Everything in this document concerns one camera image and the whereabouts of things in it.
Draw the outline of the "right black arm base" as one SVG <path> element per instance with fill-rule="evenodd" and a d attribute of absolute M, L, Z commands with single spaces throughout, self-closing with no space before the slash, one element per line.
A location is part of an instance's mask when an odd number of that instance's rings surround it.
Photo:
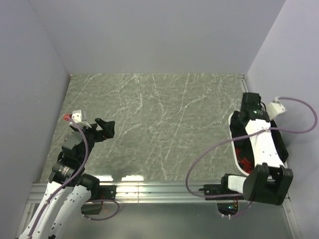
<path fill-rule="evenodd" d="M 204 184 L 200 190 L 204 193 L 206 201 L 223 199 L 223 197 L 209 198 L 209 196 L 222 195 L 220 184 Z"/>

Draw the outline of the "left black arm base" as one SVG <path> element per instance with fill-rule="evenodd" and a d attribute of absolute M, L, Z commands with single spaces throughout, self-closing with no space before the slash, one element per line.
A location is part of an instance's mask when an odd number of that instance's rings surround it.
<path fill-rule="evenodd" d="M 116 197 L 116 185 L 100 185 L 98 199 L 115 200 Z"/>

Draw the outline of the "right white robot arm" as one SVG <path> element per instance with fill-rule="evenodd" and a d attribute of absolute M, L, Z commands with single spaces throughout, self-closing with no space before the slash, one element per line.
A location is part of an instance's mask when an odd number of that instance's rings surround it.
<path fill-rule="evenodd" d="M 220 195 L 231 199 L 236 193 L 247 201 L 281 205 L 293 179 L 284 163 L 288 151 L 274 122 L 285 107 L 274 101 L 267 106 L 258 93 L 244 93 L 241 107 L 229 123 L 235 163 L 245 176 L 225 174 Z"/>

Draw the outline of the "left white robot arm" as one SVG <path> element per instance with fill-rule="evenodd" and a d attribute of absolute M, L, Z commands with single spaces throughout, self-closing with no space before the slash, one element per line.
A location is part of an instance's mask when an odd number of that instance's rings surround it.
<path fill-rule="evenodd" d="M 57 239 L 75 213 L 84 204 L 115 202 L 116 187 L 101 187 L 100 180 L 85 174 L 85 164 L 98 142 L 111 139 L 115 134 L 115 121 L 96 118 L 93 124 L 66 115 L 72 132 L 69 133 L 57 162 L 52 166 L 44 195 L 21 239 Z"/>

